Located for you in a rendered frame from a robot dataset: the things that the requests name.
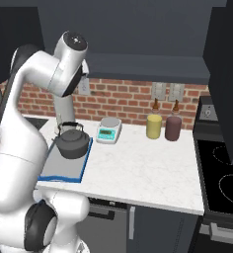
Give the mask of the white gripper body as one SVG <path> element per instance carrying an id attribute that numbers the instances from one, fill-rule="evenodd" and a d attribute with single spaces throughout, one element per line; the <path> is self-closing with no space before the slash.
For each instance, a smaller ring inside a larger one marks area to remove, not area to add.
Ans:
<path id="1" fill-rule="evenodd" d="M 53 104 L 58 124 L 75 121 L 73 97 L 71 95 L 62 98 L 53 96 Z"/>

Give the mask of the black stove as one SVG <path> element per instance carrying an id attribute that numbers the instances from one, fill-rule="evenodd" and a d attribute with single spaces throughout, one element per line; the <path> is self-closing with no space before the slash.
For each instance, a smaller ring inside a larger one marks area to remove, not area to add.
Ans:
<path id="1" fill-rule="evenodd" d="M 210 238 L 212 222 L 233 229 L 233 164 L 209 96 L 199 98 L 193 137 L 204 206 L 194 253 L 233 253 L 233 244 Z"/>

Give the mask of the maroon bottle with brown neck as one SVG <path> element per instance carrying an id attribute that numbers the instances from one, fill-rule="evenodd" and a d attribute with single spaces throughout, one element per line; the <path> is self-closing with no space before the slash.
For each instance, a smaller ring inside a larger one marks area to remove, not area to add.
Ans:
<path id="1" fill-rule="evenodd" d="M 165 138 L 169 141 L 177 141 L 180 137 L 181 127 L 179 101 L 176 101 L 171 115 L 166 119 Z"/>

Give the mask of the white and teal kitchen scale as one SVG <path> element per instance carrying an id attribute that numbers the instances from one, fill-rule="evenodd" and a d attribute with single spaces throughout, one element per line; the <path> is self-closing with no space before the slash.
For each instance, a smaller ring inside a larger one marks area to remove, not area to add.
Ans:
<path id="1" fill-rule="evenodd" d="M 120 119 L 113 117 L 102 118 L 96 134 L 96 140 L 103 144 L 115 144 L 122 128 Z"/>

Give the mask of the yellow bottle with brown neck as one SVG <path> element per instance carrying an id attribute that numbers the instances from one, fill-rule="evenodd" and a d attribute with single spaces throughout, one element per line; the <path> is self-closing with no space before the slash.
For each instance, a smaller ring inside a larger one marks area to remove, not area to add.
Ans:
<path id="1" fill-rule="evenodd" d="M 160 137 L 162 125 L 162 117 L 159 114 L 158 99 L 154 100 L 151 113 L 147 116 L 146 120 L 146 136 L 151 139 Z"/>

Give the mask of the dark grey kettle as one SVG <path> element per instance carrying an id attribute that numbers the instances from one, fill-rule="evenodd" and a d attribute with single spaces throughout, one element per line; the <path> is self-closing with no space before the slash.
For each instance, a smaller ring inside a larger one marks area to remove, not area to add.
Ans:
<path id="1" fill-rule="evenodd" d="M 88 150 L 90 136 L 84 131 L 84 126 L 79 123 L 66 122 L 62 127 L 72 127 L 57 135 L 56 146 L 60 154 L 66 159 L 83 157 Z"/>

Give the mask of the dark base cabinet door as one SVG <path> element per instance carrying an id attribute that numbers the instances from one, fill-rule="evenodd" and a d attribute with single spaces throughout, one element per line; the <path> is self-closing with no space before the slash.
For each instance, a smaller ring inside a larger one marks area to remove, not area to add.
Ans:
<path id="1" fill-rule="evenodd" d="M 135 207 L 134 239 L 128 239 L 127 253 L 193 253 L 199 216 L 180 211 Z"/>

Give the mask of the grey tray with blue rim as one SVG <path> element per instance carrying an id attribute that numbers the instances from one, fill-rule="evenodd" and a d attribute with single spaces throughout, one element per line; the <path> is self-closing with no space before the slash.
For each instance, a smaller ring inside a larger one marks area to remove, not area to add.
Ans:
<path id="1" fill-rule="evenodd" d="M 93 138 L 90 138 L 87 153 L 84 156 L 78 159 L 66 159 L 60 154 L 54 140 L 49 148 L 46 162 L 41 174 L 38 176 L 38 180 L 81 183 L 92 145 Z"/>

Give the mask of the dark wall cabinet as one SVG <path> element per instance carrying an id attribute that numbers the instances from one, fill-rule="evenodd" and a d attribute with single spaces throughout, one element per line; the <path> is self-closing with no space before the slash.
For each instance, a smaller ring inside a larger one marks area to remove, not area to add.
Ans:
<path id="1" fill-rule="evenodd" d="M 226 0 L 38 0 L 45 49 L 66 32 L 88 42 L 89 76 L 205 84 L 211 10 Z"/>

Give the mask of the grey dishwasher front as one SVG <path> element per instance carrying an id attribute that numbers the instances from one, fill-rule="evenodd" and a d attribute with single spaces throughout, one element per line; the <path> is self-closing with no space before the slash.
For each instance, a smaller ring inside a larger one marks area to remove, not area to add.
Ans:
<path id="1" fill-rule="evenodd" d="M 126 253 L 127 205 L 90 198 L 90 211 L 114 211 L 113 220 L 88 216 L 77 224 L 81 239 L 90 253 Z"/>

